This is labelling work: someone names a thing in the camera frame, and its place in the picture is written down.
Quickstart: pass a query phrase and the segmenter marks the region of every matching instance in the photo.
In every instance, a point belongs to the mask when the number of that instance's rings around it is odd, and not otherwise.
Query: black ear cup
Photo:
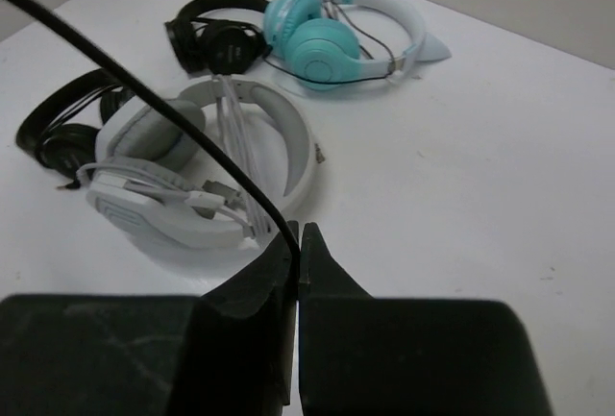
[[[197,42],[190,19],[178,17],[164,24],[173,52],[182,68],[188,73],[202,72],[207,68],[205,56]]]
[[[80,167],[96,159],[96,135],[98,130],[92,126],[61,125],[40,139],[35,157],[43,166],[74,180]]]
[[[216,20],[198,38],[213,74],[244,73],[256,56],[255,41],[241,23]]]
[[[165,23],[175,56],[189,74],[209,68],[214,74],[244,73],[265,50],[262,33],[245,22],[202,17],[216,10],[265,13],[267,0],[192,0]]]
[[[103,124],[107,123],[109,119],[134,96],[135,94],[126,88],[122,88],[119,91],[109,91],[103,94],[100,97],[99,104],[100,119]]]

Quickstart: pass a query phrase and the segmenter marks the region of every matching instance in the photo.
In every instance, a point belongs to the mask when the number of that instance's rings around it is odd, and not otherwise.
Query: headband
[[[359,78],[379,77],[397,70],[407,73],[417,61],[440,61],[451,56],[449,48],[427,32],[425,20],[406,0],[333,1],[338,5],[356,5],[381,12],[399,23],[412,38],[412,44],[392,63],[388,59],[357,60],[360,66]]]
[[[265,12],[269,2],[267,0],[192,0],[180,9],[178,17],[198,17],[199,15],[215,10],[250,10]]]
[[[308,195],[316,170],[316,148],[311,129],[300,108],[272,86],[233,75],[235,92],[242,103],[260,106],[273,120],[284,139],[288,156],[288,175],[282,198],[274,205],[287,217]],[[222,82],[207,77],[197,84],[165,92],[169,102],[190,103],[194,107],[215,104],[223,96]],[[119,110],[96,138],[96,158],[101,161],[112,155],[112,139],[144,108],[134,98]],[[204,248],[234,244],[244,238],[245,229],[235,221],[206,219],[185,208],[163,205],[156,200],[118,188],[105,181],[113,179],[97,175],[87,193],[88,201],[106,215],[132,216],[140,232],[173,245]]]

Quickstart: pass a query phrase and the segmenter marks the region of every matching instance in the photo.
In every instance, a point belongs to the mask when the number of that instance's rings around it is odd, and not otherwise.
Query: black cable
[[[269,55],[271,54],[271,47],[267,47],[267,50],[265,51],[265,53],[262,55],[262,61],[265,62],[268,65],[271,65],[273,68],[280,70],[282,73],[285,73],[286,75],[290,75],[291,77],[295,77],[298,80],[301,80],[302,82],[308,82],[308,83],[316,83],[318,85],[349,85],[352,83],[362,83],[362,82],[373,82],[376,80],[386,80],[391,74],[387,73],[386,75],[382,75],[380,77],[368,77],[368,78],[361,78],[358,80],[347,80],[345,82],[323,82],[323,81],[318,81],[318,80],[312,80],[311,78],[306,78],[306,77],[302,77],[301,75],[297,75],[295,73],[292,73],[289,70],[286,70],[285,68],[279,66],[279,65],[275,65],[273,62],[271,62],[270,60],[268,60],[267,58],[269,57]]]
[[[229,173],[246,192],[254,197],[258,204],[269,214],[276,223],[280,233],[288,245],[292,257],[299,260],[301,250],[293,231],[288,223],[267,196],[260,190],[254,182],[239,168],[209,137],[199,131],[178,111],[175,111],[168,103],[160,98],[154,91],[144,85],[136,77],[128,72],[124,67],[117,63],[113,58],[103,52],[89,39],[81,35],[77,30],[64,22],[53,12],[46,9],[36,0],[7,0],[15,7],[24,11],[32,18],[54,31],[60,37],[88,56],[110,75],[112,75],[121,85],[130,89],[144,103],[175,124],[183,132],[194,140],[203,150],[205,150],[215,161]]]
[[[64,113],[60,113],[54,120],[52,120],[52,122],[49,123],[49,126],[43,131],[43,134],[45,135],[46,133],[57,128],[59,125],[63,125],[67,121],[77,116],[92,102],[96,101],[97,99],[100,99],[107,91],[111,90],[111,88],[113,88],[113,86],[101,87],[100,89],[97,89],[88,96],[82,98],[80,101],[77,101],[67,111],[65,111]]]
[[[329,5],[328,4],[324,4],[323,8],[325,9],[325,13],[327,14],[327,17],[329,19],[337,20],[337,18],[335,16],[333,16],[332,12],[329,11]],[[361,49],[361,52],[365,55],[365,57],[367,59],[369,59],[369,60],[373,60],[374,59],[374,56],[372,56],[372,53],[370,53],[365,46],[360,44],[358,47]]]
[[[333,0],[328,0],[346,19],[346,21],[348,22],[348,24],[354,28],[357,32],[359,32],[360,34],[364,35],[365,37],[368,37],[369,39],[371,39],[372,41],[376,42],[377,44],[379,44],[382,48],[384,48],[388,54],[388,56],[391,58],[391,64],[393,62],[395,62],[395,55],[393,54],[393,51],[391,51],[391,48],[389,48],[384,42],[380,41],[379,39],[377,39],[376,37],[368,34],[367,32],[365,32],[364,30],[360,29],[358,27],[357,24],[355,24],[355,22],[353,22],[351,20],[351,18],[348,16],[348,14],[346,14],[346,12],[344,11],[344,9],[339,6],[337,3],[335,3]]]

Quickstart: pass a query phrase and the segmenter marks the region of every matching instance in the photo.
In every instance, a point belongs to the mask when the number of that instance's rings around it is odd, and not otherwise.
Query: black headphones
[[[193,0],[185,5],[164,24],[182,68],[189,75],[207,68],[213,74],[244,73],[265,51],[261,30],[247,22],[199,16],[225,9],[264,13],[268,4],[267,0]],[[195,29],[193,24],[200,25]]]
[[[66,188],[79,188],[77,170],[95,161],[99,130],[81,123],[65,123],[100,99],[104,124],[132,97],[130,90],[104,70],[93,70],[45,99],[21,124],[15,142],[45,168],[72,179],[74,182]]]

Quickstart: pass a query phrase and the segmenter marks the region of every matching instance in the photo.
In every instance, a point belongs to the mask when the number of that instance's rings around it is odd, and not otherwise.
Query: white cable
[[[249,171],[251,178],[258,184],[259,187],[263,188],[263,181],[258,170],[258,164],[256,158],[254,156],[254,148],[252,146],[252,138],[250,138],[249,133],[245,128],[245,114],[241,105],[239,103],[239,98],[234,91],[233,81],[230,77],[223,78],[223,85],[226,86],[228,90],[228,96],[231,103],[229,104],[229,108],[231,112],[234,114],[236,125],[238,128],[238,143],[244,149],[244,156],[246,159],[246,167]],[[258,232],[257,234],[267,234],[268,233],[268,222],[264,213],[264,210],[260,207],[256,201],[254,202],[255,211],[256,211],[256,221],[258,223]]]
[[[238,141],[237,136],[232,135],[234,132],[232,127],[234,120],[231,120],[230,117],[224,113],[224,107],[221,99],[217,101],[216,108],[218,110],[218,127],[221,131],[221,138],[224,139],[224,148],[227,154],[231,156],[237,165],[242,170],[246,171],[244,152],[239,147],[240,142]],[[250,221],[253,221],[253,217],[255,216],[254,204],[251,203],[250,200],[246,200],[245,191],[242,190],[242,193],[244,195],[244,202],[246,205],[246,215]]]
[[[232,209],[222,207],[222,208],[218,208],[215,212],[219,212],[223,216],[230,217],[237,224],[241,225],[241,227],[245,227],[247,229],[250,229],[250,231],[252,231],[252,229],[250,228],[250,224],[248,224],[244,219],[241,218],[241,216],[239,216],[239,214],[234,212]]]
[[[259,187],[262,187],[262,179],[257,168],[256,159],[254,157],[254,148],[251,145],[251,138],[245,128],[244,112],[239,103],[239,98],[234,90],[231,77],[221,77],[222,87],[225,96],[227,97],[227,107],[229,108],[229,121],[231,122],[231,134],[233,135],[235,146],[237,147],[240,163],[244,171]],[[261,237],[268,234],[268,223],[264,216],[264,211],[254,200],[246,200],[246,205],[249,206],[248,217],[252,221],[255,228],[255,237]]]

